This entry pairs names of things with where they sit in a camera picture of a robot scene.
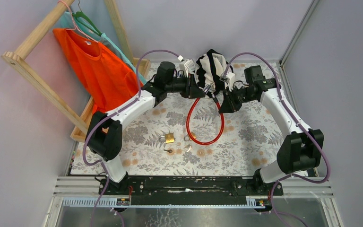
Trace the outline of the red cable lock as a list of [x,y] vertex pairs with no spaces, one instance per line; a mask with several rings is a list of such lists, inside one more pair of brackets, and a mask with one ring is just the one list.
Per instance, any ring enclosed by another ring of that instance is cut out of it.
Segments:
[[[204,93],[207,94],[209,92],[209,89],[210,88],[211,88],[210,85],[206,85],[204,87],[204,89],[203,89]],[[221,105],[220,105],[218,99],[214,95],[210,95],[210,97],[213,99],[213,101],[216,104],[218,110],[220,110]],[[187,132],[187,135],[190,138],[190,140],[192,140],[194,143],[199,144],[199,145],[202,145],[202,146],[208,146],[208,145],[211,145],[211,144],[217,142],[220,139],[220,137],[222,136],[222,134],[224,132],[224,128],[225,128],[225,118],[224,118],[223,113],[220,113],[219,114],[220,119],[221,119],[220,131],[219,131],[219,133],[217,134],[217,136],[213,140],[207,141],[207,142],[202,142],[202,141],[197,140],[195,137],[193,137],[192,132],[190,131],[190,118],[191,118],[191,115],[192,115],[192,112],[193,112],[195,106],[198,104],[198,102],[200,101],[200,99],[201,98],[197,98],[194,101],[194,103],[192,104],[191,108],[189,109],[189,112],[188,112],[187,118],[186,118],[186,132]]]

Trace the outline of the brass padlock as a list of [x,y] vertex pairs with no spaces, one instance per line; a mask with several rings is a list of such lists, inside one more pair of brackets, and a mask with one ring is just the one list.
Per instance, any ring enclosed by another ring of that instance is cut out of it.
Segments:
[[164,144],[174,143],[175,137],[173,133],[167,133],[159,137],[159,141]]
[[196,140],[197,137],[195,135],[195,133],[191,132],[191,134],[187,134],[186,136],[184,136],[183,140],[184,141],[193,141],[193,140]]

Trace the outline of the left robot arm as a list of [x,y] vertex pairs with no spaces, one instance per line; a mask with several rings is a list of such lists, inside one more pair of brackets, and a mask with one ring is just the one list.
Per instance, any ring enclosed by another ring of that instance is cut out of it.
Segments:
[[84,145],[97,154],[110,189],[116,194],[126,192],[128,182],[124,178],[127,171],[122,166],[120,151],[123,130],[140,115],[153,109],[167,98],[169,93],[178,93],[183,98],[204,98],[209,86],[200,88],[194,76],[194,62],[180,63],[180,70],[169,62],[163,61],[156,74],[141,88],[134,97],[107,113],[97,111],[93,114]]

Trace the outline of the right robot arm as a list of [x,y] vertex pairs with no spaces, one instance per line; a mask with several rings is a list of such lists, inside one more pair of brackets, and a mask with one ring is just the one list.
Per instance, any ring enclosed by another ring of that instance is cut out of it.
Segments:
[[313,130],[301,120],[283,96],[278,81],[265,78],[260,66],[246,68],[244,74],[249,85],[242,88],[234,86],[236,79],[232,72],[220,77],[225,83],[225,90],[219,112],[234,113],[243,103],[258,101],[270,111],[279,127],[284,141],[277,152],[277,159],[256,171],[252,182],[254,192],[263,195],[270,190],[271,183],[280,178],[318,167],[324,136],[321,130]]

